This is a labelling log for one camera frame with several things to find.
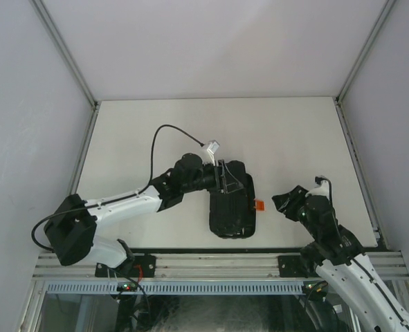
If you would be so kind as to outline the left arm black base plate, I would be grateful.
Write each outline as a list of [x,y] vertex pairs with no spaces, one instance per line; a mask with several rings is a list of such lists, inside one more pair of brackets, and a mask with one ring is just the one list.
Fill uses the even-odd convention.
[[155,276],[156,257],[154,255],[136,255],[133,262],[125,262],[117,268],[110,270],[105,264],[97,264],[95,277],[130,277],[135,278],[152,278]]

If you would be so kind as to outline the black plastic tool case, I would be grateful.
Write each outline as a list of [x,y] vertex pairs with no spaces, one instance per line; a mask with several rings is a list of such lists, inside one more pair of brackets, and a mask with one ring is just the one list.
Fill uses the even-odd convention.
[[247,239],[256,231],[253,177],[246,172],[245,164],[241,161],[232,160],[227,166],[244,184],[244,189],[231,194],[210,193],[209,228],[222,239]]

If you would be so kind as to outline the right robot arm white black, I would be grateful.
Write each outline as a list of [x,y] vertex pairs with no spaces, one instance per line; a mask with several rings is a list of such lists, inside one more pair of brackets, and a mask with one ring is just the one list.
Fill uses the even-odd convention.
[[273,196],[276,210],[304,226],[313,241],[300,251],[302,271],[319,276],[348,305],[367,331],[409,331],[409,312],[385,285],[363,245],[336,217],[331,181]]

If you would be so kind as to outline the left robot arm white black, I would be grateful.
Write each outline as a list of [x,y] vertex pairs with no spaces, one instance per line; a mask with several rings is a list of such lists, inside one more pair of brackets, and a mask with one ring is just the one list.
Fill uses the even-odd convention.
[[125,277],[134,269],[131,250],[122,239],[101,238],[101,229],[133,216],[170,209],[192,192],[230,195],[245,184],[243,162],[205,163],[196,154],[185,154],[140,192],[91,200],[83,200],[79,194],[66,197],[49,217],[44,233],[62,266],[91,260]]

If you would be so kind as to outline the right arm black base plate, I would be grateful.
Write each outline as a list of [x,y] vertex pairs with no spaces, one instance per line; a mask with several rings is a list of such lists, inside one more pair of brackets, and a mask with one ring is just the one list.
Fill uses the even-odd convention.
[[283,278],[308,278],[316,277],[313,266],[304,261],[300,255],[278,256],[279,274]]

